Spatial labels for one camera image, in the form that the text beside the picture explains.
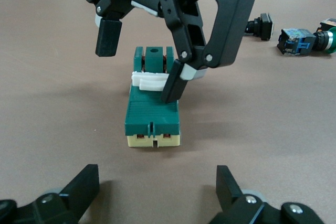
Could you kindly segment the black selector switch orange block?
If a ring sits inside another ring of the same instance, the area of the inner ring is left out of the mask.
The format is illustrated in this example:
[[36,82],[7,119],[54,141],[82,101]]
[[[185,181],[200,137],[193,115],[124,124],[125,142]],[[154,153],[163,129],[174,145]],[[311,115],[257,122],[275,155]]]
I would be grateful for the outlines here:
[[317,28],[316,32],[328,31],[333,27],[336,27],[336,18],[328,18],[320,22],[320,25]]

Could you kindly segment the green load switch cream base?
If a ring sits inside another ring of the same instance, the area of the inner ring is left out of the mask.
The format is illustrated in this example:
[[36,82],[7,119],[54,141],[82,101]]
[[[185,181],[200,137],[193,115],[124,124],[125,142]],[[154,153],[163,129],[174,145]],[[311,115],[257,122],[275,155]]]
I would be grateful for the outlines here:
[[129,147],[180,145],[179,103],[161,100],[173,62],[172,47],[136,48],[124,123]]

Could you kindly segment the brown paper table cover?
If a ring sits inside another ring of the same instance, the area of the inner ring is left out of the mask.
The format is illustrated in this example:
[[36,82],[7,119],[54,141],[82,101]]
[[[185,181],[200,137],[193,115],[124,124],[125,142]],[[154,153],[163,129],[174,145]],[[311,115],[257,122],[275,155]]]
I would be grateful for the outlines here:
[[206,224],[219,211],[216,167],[274,207],[310,206],[336,224],[336,54],[288,57],[282,28],[315,31],[336,0],[255,0],[270,41],[244,37],[233,65],[180,99],[181,146],[129,148],[124,134],[137,46],[170,46],[164,21],[134,9],[114,57],[95,55],[85,0],[0,0],[0,198],[32,202],[98,164],[96,224]]

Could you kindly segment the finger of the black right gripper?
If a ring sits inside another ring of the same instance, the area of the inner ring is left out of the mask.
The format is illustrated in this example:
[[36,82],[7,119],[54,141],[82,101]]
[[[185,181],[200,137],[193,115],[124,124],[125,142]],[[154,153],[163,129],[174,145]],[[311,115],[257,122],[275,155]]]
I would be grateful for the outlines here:
[[121,19],[132,10],[130,0],[86,0],[94,4],[99,21],[96,54],[111,57],[116,54],[121,33]]

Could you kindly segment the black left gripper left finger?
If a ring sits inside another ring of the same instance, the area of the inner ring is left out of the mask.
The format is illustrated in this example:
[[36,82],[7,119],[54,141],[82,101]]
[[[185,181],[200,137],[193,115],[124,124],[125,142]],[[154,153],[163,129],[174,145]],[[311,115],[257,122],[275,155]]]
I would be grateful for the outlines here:
[[46,193],[22,207],[0,200],[0,224],[78,224],[100,189],[97,164],[88,164],[60,192]]

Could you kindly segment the green mushroom pushbutton switch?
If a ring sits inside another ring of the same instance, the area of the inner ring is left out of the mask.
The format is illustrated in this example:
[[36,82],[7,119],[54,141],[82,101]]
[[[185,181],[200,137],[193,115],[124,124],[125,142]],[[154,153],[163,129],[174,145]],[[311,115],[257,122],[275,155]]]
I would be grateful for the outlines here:
[[306,56],[312,51],[336,52],[336,27],[311,33],[307,29],[285,28],[281,30],[277,48],[282,54]]

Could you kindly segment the black square pushbutton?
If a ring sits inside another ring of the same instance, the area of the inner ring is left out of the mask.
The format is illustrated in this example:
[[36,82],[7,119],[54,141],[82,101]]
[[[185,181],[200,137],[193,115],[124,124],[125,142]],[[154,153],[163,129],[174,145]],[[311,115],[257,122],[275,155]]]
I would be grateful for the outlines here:
[[263,41],[271,39],[274,30],[274,22],[270,13],[261,13],[258,18],[248,21],[245,33],[253,34]]

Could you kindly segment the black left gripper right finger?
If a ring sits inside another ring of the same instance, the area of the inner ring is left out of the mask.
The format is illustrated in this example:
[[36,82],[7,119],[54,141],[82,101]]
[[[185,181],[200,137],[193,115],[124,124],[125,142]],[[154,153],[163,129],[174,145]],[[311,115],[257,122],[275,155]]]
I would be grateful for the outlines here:
[[217,166],[216,195],[222,211],[209,224],[323,224],[307,205],[286,202],[276,209],[254,194],[243,193],[226,165]]

